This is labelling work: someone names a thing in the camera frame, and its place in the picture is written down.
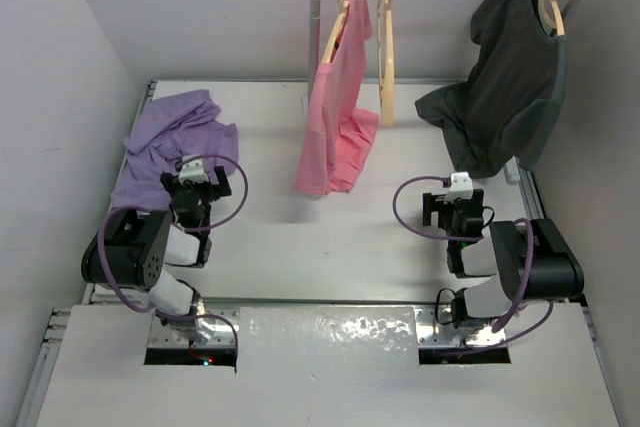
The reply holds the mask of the purple t shirt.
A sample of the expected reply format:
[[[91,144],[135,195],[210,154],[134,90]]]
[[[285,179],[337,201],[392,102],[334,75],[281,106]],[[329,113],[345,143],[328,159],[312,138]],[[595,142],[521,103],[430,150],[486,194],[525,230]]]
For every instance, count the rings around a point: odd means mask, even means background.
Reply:
[[[185,156],[207,154],[207,172],[222,165],[227,174],[233,173],[235,166],[225,159],[239,160],[238,129],[219,122],[220,113],[205,89],[150,102],[123,140],[126,165],[111,193],[111,206],[168,209],[170,195],[161,175],[175,175],[176,163]]]

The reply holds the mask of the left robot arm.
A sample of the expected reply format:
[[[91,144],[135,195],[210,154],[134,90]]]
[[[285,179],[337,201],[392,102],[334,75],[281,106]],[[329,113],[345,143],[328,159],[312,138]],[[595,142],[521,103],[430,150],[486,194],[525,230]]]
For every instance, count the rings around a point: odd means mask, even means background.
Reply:
[[[191,347],[205,346],[224,321],[207,317],[198,290],[166,269],[205,266],[211,204],[232,190],[223,166],[208,174],[201,160],[184,160],[177,174],[165,172],[160,182],[169,195],[168,208],[114,209],[85,250],[81,274],[88,283],[117,286],[130,303],[152,310]]]

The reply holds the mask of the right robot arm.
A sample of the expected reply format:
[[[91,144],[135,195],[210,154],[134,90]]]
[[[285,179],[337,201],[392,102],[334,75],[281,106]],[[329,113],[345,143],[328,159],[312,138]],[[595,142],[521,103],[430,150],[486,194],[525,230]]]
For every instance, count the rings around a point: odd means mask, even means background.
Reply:
[[[524,307],[539,302],[578,299],[583,295],[583,269],[550,219],[485,220],[493,209],[476,189],[468,199],[447,201],[425,193],[423,224],[450,236],[446,261],[459,279],[481,282],[436,294],[434,320],[459,333],[490,327],[502,330]]]

